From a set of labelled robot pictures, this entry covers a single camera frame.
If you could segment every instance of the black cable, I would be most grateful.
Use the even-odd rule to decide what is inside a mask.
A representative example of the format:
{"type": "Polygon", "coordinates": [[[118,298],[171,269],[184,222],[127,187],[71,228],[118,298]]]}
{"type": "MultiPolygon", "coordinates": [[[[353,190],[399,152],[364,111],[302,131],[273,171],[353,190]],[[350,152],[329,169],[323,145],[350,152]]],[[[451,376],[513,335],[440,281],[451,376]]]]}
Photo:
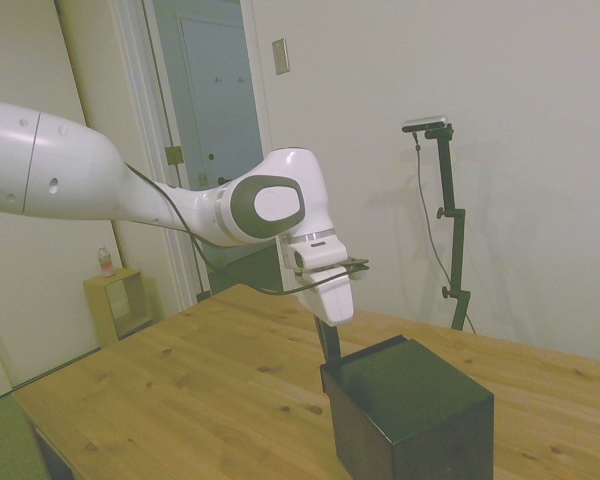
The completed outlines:
{"type": "Polygon", "coordinates": [[[325,278],[324,280],[320,280],[318,282],[311,283],[311,284],[308,284],[308,285],[304,285],[302,287],[294,288],[294,289],[291,289],[291,290],[270,290],[268,288],[262,288],[262,287],[258,287],[258,286],[255,286],[255,285],[251,285],[250,283],[245,282],[243,279],[235,277],[235,276],[227,273],[226,271],[224,271],[222,268],[217,267],[216,265],[214,265],[207,258],[207,256],[204,254],[204,252],[202,251],[202,247],[198,243],[198,240],[203,241],[205,243],[208,243],[208,242],[204,238],[202,238],[200,235],[196,235],[195,233],[193,233],[191,231],[191,229],[189,228],[189,225],[185,221],[184,217],[180,213],[180,210],[178,209],[178,207],[176,206],[176,204],[173,202],[173,200],[171,199],[171,197],[169,197],[169,195],[167,195],[166,192],[164,190],[162,190],[162,188],[160,188],[160,186],[157,185],[153,180],[151,180],[150,178],[148,178],[145,175],[143,175],[142,173],[140,173],[138,170],[136,170],[135,168],[133,168],[128,163],[127,163],[127,167],[129,167],[129,170],[131,170],[133,173],[135,173],[137,176],[139,176],[142,180],[144,180],[146,183],[148,183],[151,187],[153,187],[155,190],[157,190],[158,193],[160,193],[160,195],[162,195],[167,200],[167,202],[169,202],[169,205],[171,205],[171,208],[173,208],[173,211],[175,212],[175,214],[177,215],[178,219],[182,223],[182,226],[184,227],[185,232],[191,238],[191,242],[193,243],[193,245],[194,245],[195,249],[197,250],[198,254],[200,254],[200,258],[202,258],[202,260],[204,261],[204,263],[208,267],[210,267],[214,272],[219,273],[220,275],[228,278],[231,281],[238,282],[238,283],[241,283],[243,285],[246,285],[247,287],[252,288],[253,290],[255,290],[257,292],[264,293],[265,295],[280,296],[280,295],[291,295],[291,294],[294,294],[294,293],[299,293],[299,292],[302,292],[304,290],[309,290],[310,288],[314,288],[314,287],[317,287],[319,285],[322,285],[323,283],[330,282],[331,280],[335,280],[336,278],[344,277],[345,275],[351,275],[351,274],[354,274],[354,273],[357,273],[357,272],[361,272],[361,271],[364,271],[364,270],[369,270],[369,267],[366,266],[366,265],[364,265],[363,263],[354,264],[352,266],[344,266],[343,265],[344,268],[345,268],[345,271],[342,272],[342,273],[338,273],[338,274],[333,275],[333,276],[331,276],[329,278],[325,278]]]}
{"type": "MultiPolygon", "coordinates": [[[[424,194],[422,193],[422,175],[420,174],[420,172],[421,172],[420,150],[422,149],[422,147],[420,146],[420,143],[418,142],[418,134],[416,132],[412,132],[412,134],[413,134],[413,139],[416,141],[416,154],[418,155],[418,191],[420,192],[420,200],[422,201],[422,208],[424,210],[424,218],[427,221],[427,233],[429,234],[429,242],[431,243],[431,248],[433,249],[433,254],[436,256],[438,265],[440,265],[440,268],[444,272],[444,276],[447,277],[447,282],[449,282],[449,287],[451,287],[451,277],[449,277],[449,274],[447,273],[447,269],[444,267],[442,260],[440,260],[440,255],[438,255],[438,249],[436,248],[436,245],[433,241],[433,235],[431,234],[431,222],[429,220],[429,211],[427,210],[427,203],[425,202],[424,194]]],[[[469,326],[471,327],[471,330],[473,330],[473,333],[477,333],[476,329],[473,327],[473,322],[471,321],[471,318],[469,318],[469,314],[465,313],[465,317],[469,321],[469,326]]]]}

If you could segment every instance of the open doorway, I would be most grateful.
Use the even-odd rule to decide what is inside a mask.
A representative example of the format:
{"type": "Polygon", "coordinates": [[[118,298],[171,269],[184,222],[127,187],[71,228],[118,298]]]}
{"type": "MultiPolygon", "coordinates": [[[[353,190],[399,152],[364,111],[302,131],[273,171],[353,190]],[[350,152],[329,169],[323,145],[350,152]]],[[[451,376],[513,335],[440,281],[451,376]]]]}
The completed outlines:
{"type": "MultiPolygon", "coordinates": [[[[145,0],[151,3],[166,75],[163,101],[174,115],[187,178],[184,188],[206,190],[234,179],[263,157],[247,45],[238,0],[145,0]]],[[[214,265],[259,286],[281,288],[275,241],[229,249],[204,246],[214,265]]],[[[235,282],[209,270],[211,291],[235,282]]]]}

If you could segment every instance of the light switch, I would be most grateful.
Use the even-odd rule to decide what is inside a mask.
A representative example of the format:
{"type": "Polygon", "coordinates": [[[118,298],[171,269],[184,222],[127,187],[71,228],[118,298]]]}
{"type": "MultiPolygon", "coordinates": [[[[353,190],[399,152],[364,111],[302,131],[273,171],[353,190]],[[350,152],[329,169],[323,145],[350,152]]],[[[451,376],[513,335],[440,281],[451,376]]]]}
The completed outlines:
{"type": "Polygon", "coordinates": [[[280,75],[290,70],[286,38],[281,38],[273,42],[273,61],[276,64],[276,74],[280,75]]]}

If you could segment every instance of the green carpet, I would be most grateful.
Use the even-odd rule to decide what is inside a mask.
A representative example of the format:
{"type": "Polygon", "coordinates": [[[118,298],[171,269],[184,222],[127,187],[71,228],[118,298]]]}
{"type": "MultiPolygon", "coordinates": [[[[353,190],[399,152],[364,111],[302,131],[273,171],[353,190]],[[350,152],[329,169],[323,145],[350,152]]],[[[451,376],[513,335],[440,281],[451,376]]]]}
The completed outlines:
{"type": "Polygon", "coordinates": [[[0,398],[0,480],[49,480],[29,422],[11,395],[0,398]]]}

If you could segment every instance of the floor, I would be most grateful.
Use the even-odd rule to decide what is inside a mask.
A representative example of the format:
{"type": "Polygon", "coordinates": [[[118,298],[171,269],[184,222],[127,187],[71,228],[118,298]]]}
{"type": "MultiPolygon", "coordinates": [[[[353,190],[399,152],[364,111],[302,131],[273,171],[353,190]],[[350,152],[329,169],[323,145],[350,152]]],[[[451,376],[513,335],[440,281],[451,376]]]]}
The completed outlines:
{"type": "Polygon", "coordinates": [[[29,423],[11,395],[0,397],[0,480],[49,480],[29,423]]]}
{"type": "MultiPolygon", "coordinates": [[[[246,283],[282,289],[276,247],[268,247],[222,269],[246,283]]],[[[212,292],[236,284],[221,273],[209,275],[212,292]]],[[[0,398],[0,480],[49,480],[35,437],[22,411],[10,395],[0,398]]]]}

